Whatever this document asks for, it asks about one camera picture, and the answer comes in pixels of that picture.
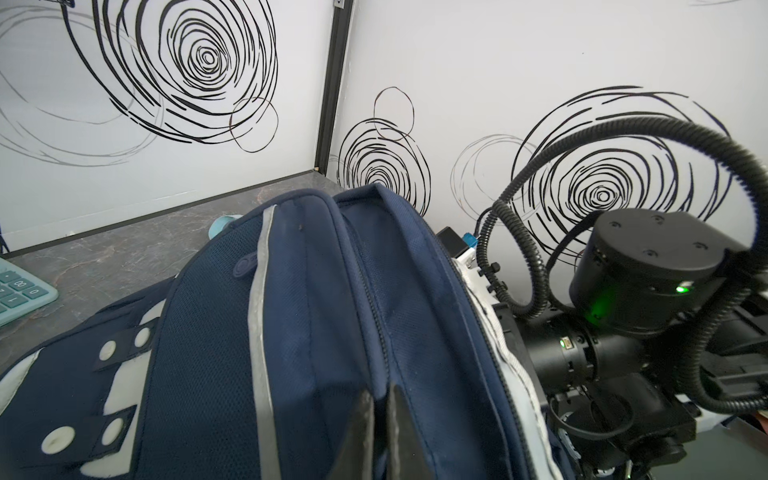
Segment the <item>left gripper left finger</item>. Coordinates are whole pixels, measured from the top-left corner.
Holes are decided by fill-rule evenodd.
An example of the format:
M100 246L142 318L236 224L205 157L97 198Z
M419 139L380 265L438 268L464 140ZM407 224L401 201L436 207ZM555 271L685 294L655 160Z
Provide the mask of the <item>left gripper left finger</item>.
M371 480L375 438L375 403L363 390L350 413L343 441L327 479Z

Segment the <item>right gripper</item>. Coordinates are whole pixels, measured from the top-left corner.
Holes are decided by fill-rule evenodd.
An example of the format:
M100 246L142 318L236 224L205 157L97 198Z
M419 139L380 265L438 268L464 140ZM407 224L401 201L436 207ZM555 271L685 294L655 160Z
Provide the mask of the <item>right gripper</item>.
M555 308L524 321L500 303L497 318L575 473L648 474L686 457L696 410L658 384L641 341Z

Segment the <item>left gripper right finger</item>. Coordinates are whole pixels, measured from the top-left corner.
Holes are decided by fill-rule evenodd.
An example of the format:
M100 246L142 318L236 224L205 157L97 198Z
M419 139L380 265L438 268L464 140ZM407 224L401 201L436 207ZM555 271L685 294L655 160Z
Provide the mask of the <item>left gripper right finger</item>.
M433 479L403 389L389 386L386 411L387 479Z

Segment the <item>navy blue student backpack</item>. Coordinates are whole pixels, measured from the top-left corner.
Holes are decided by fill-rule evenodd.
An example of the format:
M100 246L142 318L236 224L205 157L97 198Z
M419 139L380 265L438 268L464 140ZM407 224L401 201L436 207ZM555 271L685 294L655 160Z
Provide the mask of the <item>navy blue student backpack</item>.
M405 394L433 479L570 479L531 375L402 197L298 190L1 377L5 479L327 479Z

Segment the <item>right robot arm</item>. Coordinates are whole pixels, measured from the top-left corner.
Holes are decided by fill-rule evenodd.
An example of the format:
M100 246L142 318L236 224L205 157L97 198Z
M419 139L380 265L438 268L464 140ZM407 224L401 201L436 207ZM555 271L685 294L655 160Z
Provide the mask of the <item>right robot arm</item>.
M594 212L569 300L505 340L531 375L555 456L578 479L647 479L723 418L767 406L767 287L753 253L686 213Z

